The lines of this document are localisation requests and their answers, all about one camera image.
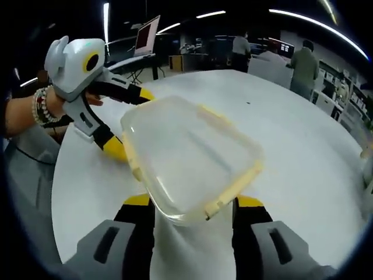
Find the dark ceiling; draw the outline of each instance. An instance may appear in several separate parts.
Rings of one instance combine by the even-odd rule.
[[[355,41],[369,56],[373,56],[373,40],[367,36],[372,25],[367,1],[333,1],[338,26],[335,26],[321,4],[322,0],[49,0],[39,4],[13,1],[4,23],[9,28],[4,36],[9,38],[9,66],[19,68],[21,80],[34,75],[43,66],[43,59],[50,43],[67,34],[70,38],[104,38],[103,3],[110,2],[109,41],[135,36],[134,23],[144,23],[161,15],[159,30],[181,22],[170,32],[187,30],[212,35],[221,32],[234,33],[234,26],[245,26],[251,32],[279,35],[279,30],[294,31],[344,57],[367,78],[372,66],[355,49],[327,31],[310,23],[282,15],[269,14],[268,9],[281,9],[299,13],[334,26]],[[195,16],[225,10],[225,15],[196,20]]]

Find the desk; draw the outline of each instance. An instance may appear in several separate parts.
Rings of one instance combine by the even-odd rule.
[[[326,114],[334,118],[336,121],[339,119],[339,115],[343,112],[343,107],[338,102],[331,99],[329,96],[321,92],[320,90],[314,89],[311,96],[311,102],[314,99],[314,93],[318,95],[315,105],[319,107]]]
[[[154,61],[156,59],[156,54],[147,54],[147,55],[140,55],[138,57],[131,57],[131,58],[128,58],[128,59],[125,59],[125,60],[122,60],[112,66],[109,66],[108,69],[110,71],[116,71],[117,69],[120,69],[124,66],[129,66],[129,65],[132,65],[132,64],[141,64],[141,66],[137,66],[137,67],[130,67],[131,69],[135,69],[135,70],[138,70],[138,69],[142,69],[142,68],[145,68],[145,67],[151,67],[152,68],[152,71],[153,71],[153,79],[154,80],[158,80],[158,65],[156,64],[156,62]]]
[[[338,267],[360,236],[363,189],[361,148],[320,109],[293,92],[232,70],[187,73],[143,85],[156,97],[179,95],[223,113],[265,151],[262,174],[244,191],[261,200],[309,245],[322,265]],[[93,107],[116,135],[129,105],[104,99]],[[61,260],[122,202],[143,188],[129,168],[106,158],[69,127],[58,155],[52,189],[52,220]]]

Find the man in green shirt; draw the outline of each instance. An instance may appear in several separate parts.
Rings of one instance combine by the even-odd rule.
[[[303,48],[296,51],[288,65],[294,68],[290,90],[309,100],[314,89],[314,80],[319,75],[319,61],[313,55],[314,44],[303,41]]]

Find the laptop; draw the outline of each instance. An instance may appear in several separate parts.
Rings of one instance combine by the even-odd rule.
[[[133,57],[153,54],[154,41],[158,29],[159,19],[161,16],[145,23],[139,30],[135,44],[135,53]]]

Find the transparent plastic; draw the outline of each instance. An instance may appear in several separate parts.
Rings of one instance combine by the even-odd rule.
[[[262,169],[260,145],[225,118],[181,97],[137,106],[121,125],[135,177],[175,223],[209,219]]]

